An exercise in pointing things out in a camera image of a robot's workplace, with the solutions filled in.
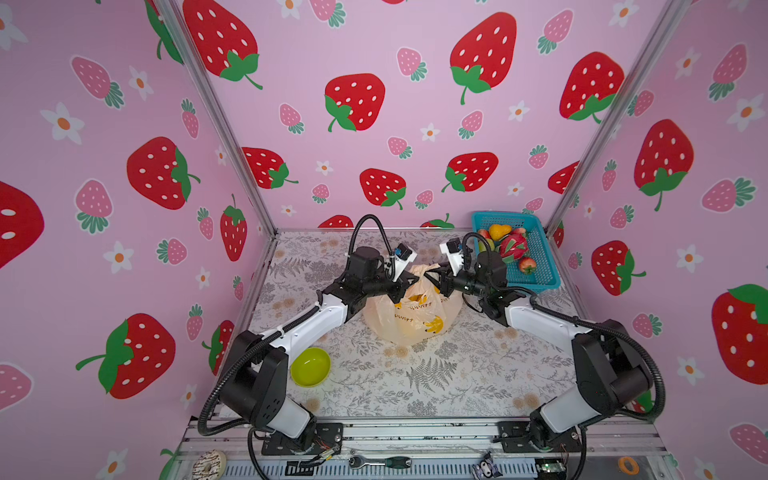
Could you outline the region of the translucent beige plastic bag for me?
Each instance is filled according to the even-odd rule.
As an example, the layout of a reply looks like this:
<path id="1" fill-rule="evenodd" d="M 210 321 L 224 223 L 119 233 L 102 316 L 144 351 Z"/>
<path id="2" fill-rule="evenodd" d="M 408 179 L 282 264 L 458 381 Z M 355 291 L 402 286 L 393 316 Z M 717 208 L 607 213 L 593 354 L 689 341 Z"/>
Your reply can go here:
<path id="1" fill-rule="evenodd" d="M 362 310 L 366 325 L 381 339 L 398 346 L 433 338 L 448 331 L 455 323 L 463 306 L 460 292 L 442 295 L 423 274 L 438 264 L 417 265 L 410 272 L 419 281 L 408 288 L 399 303 L 388 296 L 369 298 Z"/>

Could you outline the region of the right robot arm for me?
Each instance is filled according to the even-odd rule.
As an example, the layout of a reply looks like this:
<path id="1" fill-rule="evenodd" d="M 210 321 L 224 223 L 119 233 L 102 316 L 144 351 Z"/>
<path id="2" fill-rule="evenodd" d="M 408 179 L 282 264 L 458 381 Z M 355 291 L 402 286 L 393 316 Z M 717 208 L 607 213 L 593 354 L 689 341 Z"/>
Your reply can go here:
<path id="1" fill-rule="evenodd" d="M 442 295 L 473 296 L 489 319 L 536 336 L 573 359 L 574 386 L 529 416 L 524 437 L 537 449 L 552 449 L 565 434 L 616 415 L 652 423 L 663 413 L 661 371 L 621 323 L 589 322 L 542 305 L 533 290 L 505 282 L 495 252 L 480 253 L 474 267 L 468 262 L 468 255 L 451 253 L 424 276 Z"/>

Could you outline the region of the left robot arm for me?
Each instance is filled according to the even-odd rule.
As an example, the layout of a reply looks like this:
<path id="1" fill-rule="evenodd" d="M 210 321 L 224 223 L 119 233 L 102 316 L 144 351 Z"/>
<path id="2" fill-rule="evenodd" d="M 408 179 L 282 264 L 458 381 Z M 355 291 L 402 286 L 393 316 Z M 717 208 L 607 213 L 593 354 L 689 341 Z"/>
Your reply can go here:
<path id="1" fill-rule="evenodd" d="M 224 370 L 198 416 L 204 437 L 238 426 L 279 433 L 297 451 L 314 443 L 316 417 L 287 397 L 289 370 L 322 336 L 355 317 L 372 297 L 399 302 L 418 282 L 407 271 L 417 253 L 401 243 L 384 258 L 372 247 L 347 255 L 343 273 L 317 292 L 317 300 L 294 319 L 274 329 L 235 337 Z"/>

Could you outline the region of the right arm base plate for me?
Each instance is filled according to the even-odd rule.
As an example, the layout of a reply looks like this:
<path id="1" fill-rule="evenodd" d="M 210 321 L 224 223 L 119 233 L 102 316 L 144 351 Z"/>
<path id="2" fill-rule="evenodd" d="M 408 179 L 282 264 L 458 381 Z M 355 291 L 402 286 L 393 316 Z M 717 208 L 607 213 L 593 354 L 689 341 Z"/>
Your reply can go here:
<path id="1" fill-rule="evenodd" d="M 578 453 L 582 447 L 575 428 L 562 433 L 550 433 L 544 426 L 529 421 L 501 421 L 493 443 L 499 443 L 505 453 Z"/>

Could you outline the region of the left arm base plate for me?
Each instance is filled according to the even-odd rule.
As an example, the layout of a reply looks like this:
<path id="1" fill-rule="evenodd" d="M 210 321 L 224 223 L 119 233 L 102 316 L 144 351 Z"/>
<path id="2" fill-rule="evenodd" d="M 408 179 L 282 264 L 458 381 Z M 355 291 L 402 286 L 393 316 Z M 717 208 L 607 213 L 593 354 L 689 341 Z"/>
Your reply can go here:
<path id="1" fill-rule="evenodd" d="M 318 455 L 327 450 L 338 453 L 343 443 L 344 424 L 338 422 L 320 422 L 310 424 L 311 430 L 298 438 L 290 438 L 283 433 L 270 434 L 262 443 L 263 456 Z"/>

